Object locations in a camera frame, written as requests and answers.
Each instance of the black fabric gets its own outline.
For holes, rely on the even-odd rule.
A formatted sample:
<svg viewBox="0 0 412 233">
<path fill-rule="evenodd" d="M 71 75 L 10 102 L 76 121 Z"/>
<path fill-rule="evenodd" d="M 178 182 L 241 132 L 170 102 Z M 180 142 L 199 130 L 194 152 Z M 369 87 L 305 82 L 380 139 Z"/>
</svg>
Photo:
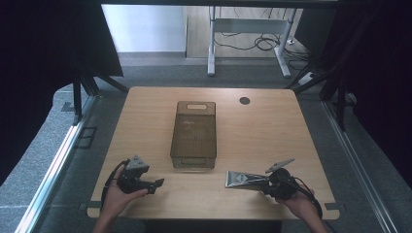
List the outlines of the black fabric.
<svg viewBox="0 0 412 233">
<path fill-rule="evenodd" d="M 0 183 L 76 75 L 122 76 L 100 5 L 0 3 Z"/>
<path fill-rule="evenodd" d="M 384 1 L 345 69 L 358 103 L 354 113 L 412 186 L 412 15 L 402 1 Z"/>
</svg>

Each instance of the transparent plastic box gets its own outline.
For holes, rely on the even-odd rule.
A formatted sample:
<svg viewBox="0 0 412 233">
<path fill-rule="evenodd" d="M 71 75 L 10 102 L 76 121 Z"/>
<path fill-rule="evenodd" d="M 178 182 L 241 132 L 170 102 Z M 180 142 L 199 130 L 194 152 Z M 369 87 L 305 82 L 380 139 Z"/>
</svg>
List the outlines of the transparent plastic box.
<svg viewBox="0 0 412 233">
<path fill-rule="evenodd" d="M 216 103 L 178 102 L 170 156 L 175 168 L 215 168 Z"/>
</svg>

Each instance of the metal stand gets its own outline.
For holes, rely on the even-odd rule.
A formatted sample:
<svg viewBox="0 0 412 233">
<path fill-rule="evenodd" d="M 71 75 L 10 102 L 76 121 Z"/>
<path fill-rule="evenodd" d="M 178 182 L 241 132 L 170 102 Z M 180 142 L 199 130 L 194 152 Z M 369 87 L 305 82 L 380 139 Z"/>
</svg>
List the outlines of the metal stand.
<svg viewBox="0 0 412 233">
<path fill-rule="evenodd" d="M 215 33 L 265 33 L 265 34 L 281 34 L 281 44 L 279 48 L 275 48 L 276 57 L 281 66 L 282 73 L 285 78 L 291 76 L 288 65 L 283 57 L 285 45 L 291 32 L 293 19 L 296 14 L 296 9 L 292 9 L 292 13 L 288 20 L 282 19 L 245 19 L 245 18 L 216 18 L 216 7 L 212 7 L 210 20 L 210 44 L 208 53 L 208 68 L 209 76 L 215 75 Z"/>
</svg>

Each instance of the human hand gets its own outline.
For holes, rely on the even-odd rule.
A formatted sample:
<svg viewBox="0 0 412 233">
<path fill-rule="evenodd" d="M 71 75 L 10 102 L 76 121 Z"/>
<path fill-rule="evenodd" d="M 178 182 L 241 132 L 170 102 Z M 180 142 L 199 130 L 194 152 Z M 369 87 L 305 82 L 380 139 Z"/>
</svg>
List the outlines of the human hand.
<svg viewBox="0 0 412 233">
<path fill-rule="evenodd" d="M 129 194 L 121 191 L 118 187 L 118 177 L 123 169 L 124 165 L 121 165 L 110 181 L 104 204 L 100 212 L 100 217 L 94 225 L 93 233 L 111 232 L 115 219 L 120 215 L 124 208 L 126 208 L 127 204 L 136 198 L 145 196 L 149 192 L 146 188 Z"/>
<path fill-rule="evenodd" d="M 121 165 L 113 176 L 113 179 L 110 181 L 101 215 L 117 217 L 124 210 L 124 208 L 126 208 L 129 202 L 136 198 L 143 197 L 149 192 L 146 188 L 129 194 L 122 192 L 118 187 L 118 177 L 123 169 L 124 165 Z"/>
<path fill-rule="evenodd" d="M 311 188 L 301 185 L 303 189 L 315 194 L 315 191 Z M 302 219 L 309 227 L 311 232 L 324 233 L 326 229 L 322 223 L 322 220 L 318 216 L 318 210 L 312 204 L 310 199 L 300 191 L 297 191 L 290 199 L 275 198 L 276 202 L 283 204 L 289 208 L 289 210 L 297 217 Z"/>
</svg>

